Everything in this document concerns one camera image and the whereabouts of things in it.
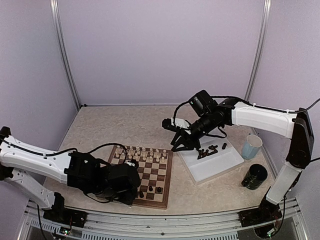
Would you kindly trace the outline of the white plastic tray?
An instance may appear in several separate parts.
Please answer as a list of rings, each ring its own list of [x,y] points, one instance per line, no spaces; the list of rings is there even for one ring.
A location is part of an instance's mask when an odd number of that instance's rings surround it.
[[[226,138],[204,137],[200,140],[201,149],[211,155],[198,158],[197,150],[180,151],[178,155],[194,185],[200,185],[226,174],[244,163],[244,159]]]

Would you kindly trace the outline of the wooden chess board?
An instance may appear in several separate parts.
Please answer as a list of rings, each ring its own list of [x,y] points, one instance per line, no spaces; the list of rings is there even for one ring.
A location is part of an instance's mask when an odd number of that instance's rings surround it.
[[[173,152],[162,148],[130,145],[127,145],[126,149],[128,155],[125,155],[123,148],[114,146],[109,155],[108,162],[112,165],[117,165],[125,161],[137,160],[139,164],[137,171],[140,177],[140,186],[133,204],[146,208],[167,209]],[[149,186],[153,187],[152,192],[149,191]],[[157,187],[161,187],[161,192],[157,192]],[[139,191],[144,193],[144,198],[139,197]]]

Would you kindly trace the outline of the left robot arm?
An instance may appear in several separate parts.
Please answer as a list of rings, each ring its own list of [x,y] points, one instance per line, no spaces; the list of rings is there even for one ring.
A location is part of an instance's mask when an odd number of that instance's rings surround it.
[[[75,147],[51,151],[14,138],[11,129],[0,129],[0,179],[16,186],[37,205],[63,223],[70,218],[65,199],[48,190],[30,173],[51,178],[78,189],[85,196],[94,195],[99,203],[117,201],[131,205],[141,184],[135,160],[110,164],[96,158],[92,152],[80,152]]]

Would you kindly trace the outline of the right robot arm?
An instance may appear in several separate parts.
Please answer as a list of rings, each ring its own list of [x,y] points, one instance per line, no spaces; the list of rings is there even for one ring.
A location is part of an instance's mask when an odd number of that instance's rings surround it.
[[[283,166],[256,210],[256,218],[266,222],[278,209],[281,200],[295,186],[302,171],[313,161],[314,131],[309,110],[272,108],[250,103],[237,96],[211,95],[201,90],[178,105],[162,127],[175,133],[173,152],[198,150],[200,139],[225,126],[248,127],[275,136],[287,150],[280,150]]]

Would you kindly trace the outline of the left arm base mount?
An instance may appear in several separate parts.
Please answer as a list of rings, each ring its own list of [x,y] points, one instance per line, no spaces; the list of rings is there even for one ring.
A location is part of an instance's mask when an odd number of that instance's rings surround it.
[[[83,228],[88,213],[85,211],[64,208],[62,211],[58,210],[44,210],[43,218],[56,223],[68,225],[70,227]]]

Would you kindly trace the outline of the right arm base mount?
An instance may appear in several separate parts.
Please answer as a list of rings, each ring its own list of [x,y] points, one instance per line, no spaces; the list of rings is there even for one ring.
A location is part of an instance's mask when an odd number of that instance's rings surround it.
[[[276,218],[281,219],[283,216],[280,210],[276,210],[273,213],[263,213],[259,208],[242,210],[238,215],[243,228],[270,222],[276,220]]]

